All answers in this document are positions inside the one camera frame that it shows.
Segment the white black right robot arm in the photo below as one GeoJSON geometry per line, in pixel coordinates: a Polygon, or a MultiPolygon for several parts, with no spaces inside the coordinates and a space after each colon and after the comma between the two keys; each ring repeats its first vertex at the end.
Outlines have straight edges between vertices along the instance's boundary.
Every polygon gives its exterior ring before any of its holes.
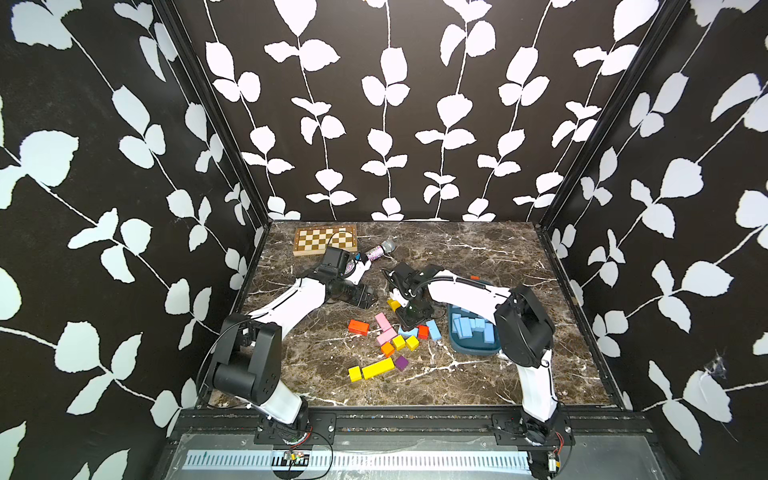
{"type": "Polygon", "coordinates": [[[517,367],[521,428],[530,443],[544,443],[559,413],[552,369],[555,325],[531,288],[496,287],[439,265],[416,270],[401,262],[382,274],[390,298],[400,303],[395,313],[407,330],[429,320],[436,303],[464,309],[495,326],[501,351],[517,367]]]}

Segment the light blue long block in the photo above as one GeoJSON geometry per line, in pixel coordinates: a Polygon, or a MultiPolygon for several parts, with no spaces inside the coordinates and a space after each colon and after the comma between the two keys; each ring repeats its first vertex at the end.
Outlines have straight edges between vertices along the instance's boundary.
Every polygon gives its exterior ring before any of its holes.
{"type": "Polygon", "coordinates": [[[484,343],[492,345],[495,342],[495,326],[493,324],[487,323],[484,326],[484,343]]]}

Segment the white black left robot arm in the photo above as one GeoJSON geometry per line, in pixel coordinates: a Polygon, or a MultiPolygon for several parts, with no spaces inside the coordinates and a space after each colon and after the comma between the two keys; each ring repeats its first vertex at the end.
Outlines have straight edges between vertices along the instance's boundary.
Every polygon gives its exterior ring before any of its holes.
{"type": "Polygon", "coordinates": [[[201,386],[248,401],[267,418],[302,429],[306,402],[281,380],[282,340],[309,313],[329,300],[362,309],[374,290],[325,268],[309,270],[281,296],[250,314],[232,314],[198,372],[201,386]]]}

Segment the light blue thin block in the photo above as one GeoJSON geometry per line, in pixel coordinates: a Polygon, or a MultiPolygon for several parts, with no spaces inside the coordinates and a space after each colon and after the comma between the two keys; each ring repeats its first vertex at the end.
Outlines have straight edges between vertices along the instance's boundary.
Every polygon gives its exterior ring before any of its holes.
{"type": "Polygon", "coordinates": [[[454,326],[456,328],[456,335],[459,339],[471,338],[473,336],[469,318],[459,317],[455,319],[454,326]]]}

